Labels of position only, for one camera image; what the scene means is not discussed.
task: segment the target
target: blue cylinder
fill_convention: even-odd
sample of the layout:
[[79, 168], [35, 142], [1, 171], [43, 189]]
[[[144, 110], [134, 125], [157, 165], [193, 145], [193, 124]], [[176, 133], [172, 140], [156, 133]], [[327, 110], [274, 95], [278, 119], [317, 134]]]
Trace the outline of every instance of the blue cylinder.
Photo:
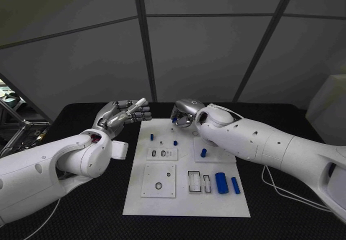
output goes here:
[[241, 193], [241, 190], [239, 190], [236, 178], [232, 177], [231, 179], [232, 179], [232, 187], [234, 187], [235, 194], [239, 194], [239, 193]]
[[229, 186], [228, 186], [225, 173], [218, 172], [215, 174], [215, 178], [216, 178], [216, 185], [218, 185], [218, 193], [226, 194], [229, 192]]
[[200, 153], [200, 157], [205, 158], [205, 157], [206, 157], [206, 154], [208, 154], [208, 150], [203, 148], [203, 149], [202, 149], [202, 153]]

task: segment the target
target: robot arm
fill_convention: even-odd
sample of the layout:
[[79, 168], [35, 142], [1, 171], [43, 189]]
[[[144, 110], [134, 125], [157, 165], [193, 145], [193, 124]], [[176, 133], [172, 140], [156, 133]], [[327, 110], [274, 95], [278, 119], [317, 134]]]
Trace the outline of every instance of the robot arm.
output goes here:
[[[180, 103], [187, 106], [174, 106], [173, 112], [179, 112], [180, 117], [190, 114], [185, 110], [195, 106], [192, 102], [196, 101], [183, 99]], [[271, 166], [298, 178], [346, 222], [346, 146], [321, 144], [258, 121], [235, 119], [213, 104], [200, 106], [189, 118], [206, 144], [219, 146], [241, 159]]]
[[[125, 159], [128, 144], [111, 139], [124, 124], [150, 121], [148, 102], [110, 102], [91, 129], [0, 159], [0, 225], [26, 217]], [[71, 176], [58, 178], [56, 167]]]

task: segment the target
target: silver robot hand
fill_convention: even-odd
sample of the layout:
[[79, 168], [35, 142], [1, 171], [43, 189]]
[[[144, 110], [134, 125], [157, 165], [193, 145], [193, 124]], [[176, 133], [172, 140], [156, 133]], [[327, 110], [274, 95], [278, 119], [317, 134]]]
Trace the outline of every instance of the silver robot hand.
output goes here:
[[92, 129], [101, 130], [112, 139], [124, 128], [124, 124], [153, 119], [148, 102], [140, 100], [111, 101], [99, 110]]
[[183, 98], [177, 100], [170, 114], [173, 123], [180, 128], [187, 128], [196, 119], [197, 111], [205, 107], [205, 104], [195, 99]]

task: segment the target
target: black tablecloth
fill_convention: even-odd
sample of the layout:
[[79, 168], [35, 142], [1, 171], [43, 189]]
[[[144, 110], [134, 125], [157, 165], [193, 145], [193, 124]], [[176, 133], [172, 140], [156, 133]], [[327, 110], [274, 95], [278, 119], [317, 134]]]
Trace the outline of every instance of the black tablecloth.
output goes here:
[[[50, 126], [45, 143], [91, 128], [105, 103], [68, 105]], [[245, 118], [321, 142], [298, 109], [288, 104], [219, 103]], [[153, 118], [169, 118], [173, 103], [151, 103]], [[346, 239], [346, 225], [329, 212], [281, 197], [261, 180], [262, 166], [236, 160], [251, 218], [123, 216], [141, 123], [125, 126], [115, 140], [128, 143], [125, 160], [111, 160], [101, 177], [79, 186], [59, 203], [32, 239]], [[319, 201], [309, 187], [271, 170], [280, 187]], [[23, 239], [45, 222], [55, 203], [0, 229], [0, 239]]]

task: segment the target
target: cable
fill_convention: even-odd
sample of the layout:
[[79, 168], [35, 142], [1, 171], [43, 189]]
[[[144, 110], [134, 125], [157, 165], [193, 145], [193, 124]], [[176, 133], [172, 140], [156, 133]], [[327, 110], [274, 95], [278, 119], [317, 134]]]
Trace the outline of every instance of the cable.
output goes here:
[[48, 217], [46, 221], [43, 222], [43, 224], [40, 225], [40, 227], [37, 228], [37, 230], [36, 230], [23, 240], [27, 240], [27, 239], [36, 234], [36, 232], [42, 229], [42, 227], [45, 226], [45, 224], [48, 223], [50, 217], [53, 216], [53, 214], [55, 214], [55, 212], [56, 212], [56, 208], [58, 208], [58, 206], [59, 206], [59, 202], [61, 202], [61, 198], [59, 198], [59, 200], [58, 200], [56, 206], [55, 206], [55, 208], [53, 208], [53, 211], [52, 211], [50, 216]]
[[238, 114], [236, 112], [234, 112], [232, 110], [229, 110], [228, 108], [225, 108], [225, 107], [222, 107], [222, 106], [219, 106], [219, 105], [215, 105], [215, 104], [212, 104], [212, 103], [210, 103], [208, 106], [210, 106], [210, 107], [218, 107], [219, 109], [222, 109], [222, 110], [234, 113], [241, 119], [244, 119], [244, 116], [239, 115], [239, 114]]
[[[270, 184], [270, 183], [265, 181], [265, 179], [264, 179], [265, 169], [267, 169], [267, 171], [268, 171], [268, 175], [270, 175], [270, 179], [271, 179], [272, 184]], [[288, 198], [288, 199], [293, 199], [293, 200], [296, 200], [296, 201], [307, 204], [309, 206], [311, 206], [311, 207], [316, 208], [316, 209], [320, 209], [320, 210], [332, 213], [332, 211], [329, 210], [329, 208], [327, 208], [324, 205], [319, 204], [319, 203], [314, 202], [314, 201], [310, 201], [309, 199], [306, 199], [306, 198], [303, 198], [301, 196], [296, 195], [294, 193], [291, 193], [290, 191], [284, 190], [281, 187], [278, 187], [278, 186], [275, 185], [275, 182], [274, 182], [274, 179], [272, 179], [272, 174], [271, 174], [271, 171], [270, 171], [270, 168], [268, 168], [267, 165], [262, 167], [261, 180], [262, 180], [262, 182], [264, 182], [265, 184], [268, 184], [270, 186], [274, 187], [275, 192], [277, 192], [278, 195], [281, 195], [283, 197], [285, 197], [285, 198]], [[281, 193], [278, 192], [278, 190], [281, 190], [281, 191], [284, 191], [285, 193], [291, 194], [293, 196], [296, 196], [296, 197], [300, 198], [301, 200], [297, 199], [297, 198], [294, 198], [294, 197], [290, 197], [290, 196], [281, 194]]]

